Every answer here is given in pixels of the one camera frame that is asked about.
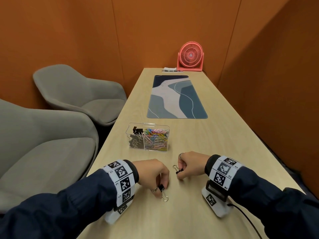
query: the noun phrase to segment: wooden table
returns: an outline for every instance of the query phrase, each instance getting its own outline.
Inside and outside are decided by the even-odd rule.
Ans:
[[[237,209],[222,219],[216,217],[201,194],[207,175],[184,181],[176,178],[172,166],[177,164],[178,154],[193,150],[208,155],[227,155],[241,161],[280,189],[292,187],[301,190],[300,187],[203,72],[182,74],[190,77],[208,119],[147,118],[154,76],[162,74],[160,68],[143,70],[89,175],[117,159],[135,161],[156,158],[170,170],[170,184],[165,190],[169,200],[163,202],[162,199],[156,199],[149,190],[137,184],[133,203],[114,225],[108,225],[102,217],[88,225],[79,238],[257,238],[252,226]],[[168,152],[129,148],[125,131],[130,122],[168,125]],[[261,236],[267,238],[260,220],[246,209],[243,210]]]

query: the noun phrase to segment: chair backrest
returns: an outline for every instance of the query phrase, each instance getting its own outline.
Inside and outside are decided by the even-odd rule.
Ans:
[[[0,99],[0,178],[23,155],[41,144],[32,110]]]
[[[33,74],[33,80],[49,103],[58,100],[81,107],[90,101],[88,79],[68,65],[52,65],[39,69]]]

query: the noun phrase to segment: mouse pad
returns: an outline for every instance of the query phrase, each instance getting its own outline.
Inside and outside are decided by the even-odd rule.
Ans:
[[[188,76],[155,76],[147,117],[206,119],[208,116]]]

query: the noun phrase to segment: person's left hand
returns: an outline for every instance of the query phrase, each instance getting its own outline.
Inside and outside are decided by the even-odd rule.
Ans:
[[[150,190],[155,189],[157,186],[162,184],[166,189],[168,186],[169,170],[168,168],[157,159],[152,160],[141,160],[132,162],[139,176],[138,183]],[[153,193],[155,197],[162,198],[162,192],[157,189]]]

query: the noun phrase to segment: fan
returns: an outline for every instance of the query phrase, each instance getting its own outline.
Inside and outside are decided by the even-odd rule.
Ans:
[[[204,52],[200,44],[188,42],[178,53],[177,70],[202,71]]]

